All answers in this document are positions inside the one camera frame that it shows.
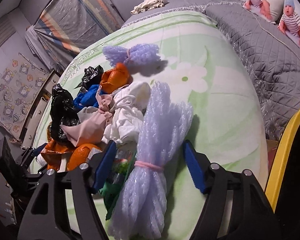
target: yellow chair edge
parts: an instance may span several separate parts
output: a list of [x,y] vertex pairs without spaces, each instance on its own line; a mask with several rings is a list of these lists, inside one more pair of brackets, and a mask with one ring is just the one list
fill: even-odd
[[284,172],[287,166],[291,146],[299,126],[300,110],[292,116],[283,132],[270,171],[268,183],[266,186],[266,196],[270,202],[273,211],[275,211],[275,208],[277,206],[280,188]]

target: silver screw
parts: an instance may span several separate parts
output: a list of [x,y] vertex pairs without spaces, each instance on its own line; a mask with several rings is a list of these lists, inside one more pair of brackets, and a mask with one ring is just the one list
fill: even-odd
[[80,165],[79,165],[79,168],[81,169],[81,170],[85,170],[86,168],[88,168],[89,167],[89,164],[87,164],[87,163],[81,163]]
[[49,170],[47,170],[47,174],[50,176],[50,175],[52,175],[54,173],[54,169],[49,169]]
[[250,170],[244,170],[243,173],[244,173],[246,176],[251,176],[251,175],[252,175],[252,171],[250,171]]
[[219,166],[218,163],[211,163],[210,167],[211,167],[211,169],[213,169],[213,170],[217,170],[217,169],[220,168],[220,166]]

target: gray quilt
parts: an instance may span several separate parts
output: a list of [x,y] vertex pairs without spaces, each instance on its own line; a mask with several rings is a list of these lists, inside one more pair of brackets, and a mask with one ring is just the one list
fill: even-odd
[[265,119],[266,133],[280,138],[284,127],[300,109],[300,48],[276,25],[239,5],[211,5],[205,14],[218,22],[253,79]]

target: pink cloth bag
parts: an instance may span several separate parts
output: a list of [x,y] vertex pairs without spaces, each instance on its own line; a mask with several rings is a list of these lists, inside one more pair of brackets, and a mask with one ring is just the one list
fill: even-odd
[[106,125],[112,117],[109,112],[112,96],[100,95],[100,90],[101,86],[96,93],[96,99],[99,103],[98,111],[90,114],[90,117],[81,124],[75,126],[60,125],[68,140],[76,147],[85,143],[97,144],[101,142]]

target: baby hat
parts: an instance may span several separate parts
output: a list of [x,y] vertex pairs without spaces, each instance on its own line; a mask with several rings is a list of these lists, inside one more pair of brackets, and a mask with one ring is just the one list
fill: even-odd
[[293,0],[284,0],[283,7],[285,7],[286,5],[290,5],[294,10],[296,9],[296,7],[294,6],[294,1]]

